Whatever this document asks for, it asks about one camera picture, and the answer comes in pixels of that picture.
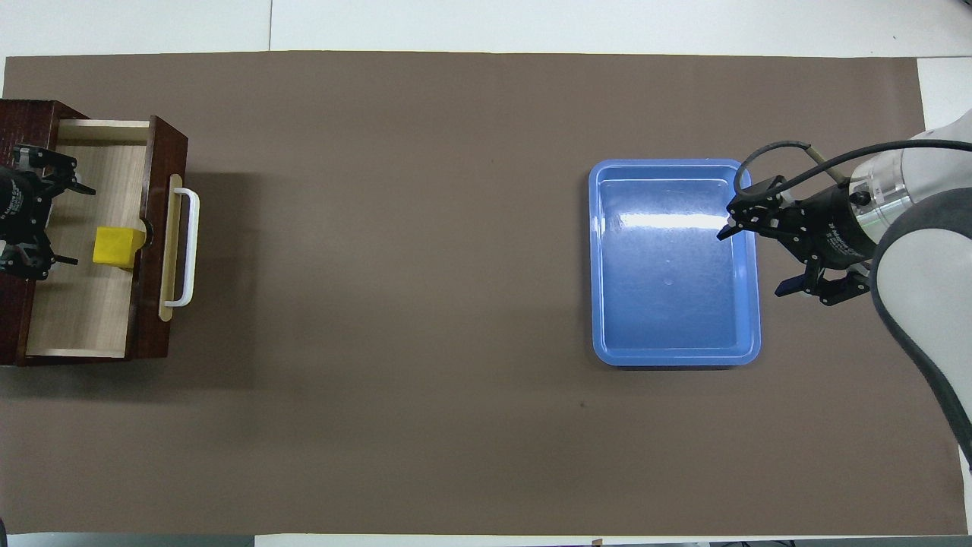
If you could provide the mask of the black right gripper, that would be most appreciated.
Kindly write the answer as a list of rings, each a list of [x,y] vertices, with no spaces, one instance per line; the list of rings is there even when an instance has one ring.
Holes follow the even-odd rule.
[[[742,182],[743,176],[734,177],[734,196],[726,205],[727,221],[716,239],[753,232],[782,242],[797,260],[804,261],[802,274],[782,280],[775,287],[775,296],[802,294],[833,307],[870,292],[871,263],[865,261],[873,256],[874,242],[855,218],[846,187],[832,186],[784,209],[784,176],[746,188]],[[781,212],[782,229],[778,219]],[[825,268],[846,269],[846,273],[830,280],[824,277]]]

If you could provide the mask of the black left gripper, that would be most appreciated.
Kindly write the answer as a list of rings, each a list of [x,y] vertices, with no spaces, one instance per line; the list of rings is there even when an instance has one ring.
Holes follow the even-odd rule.
[[[15,144],[14,169],[1,170],[1,271],[24,280],[48,280],[52,270],[77,266],[79,260],[49,249],[40,218],[49,211],[47,197],[66,191],[95,196],[76,173],[77,160],[42,147]]]

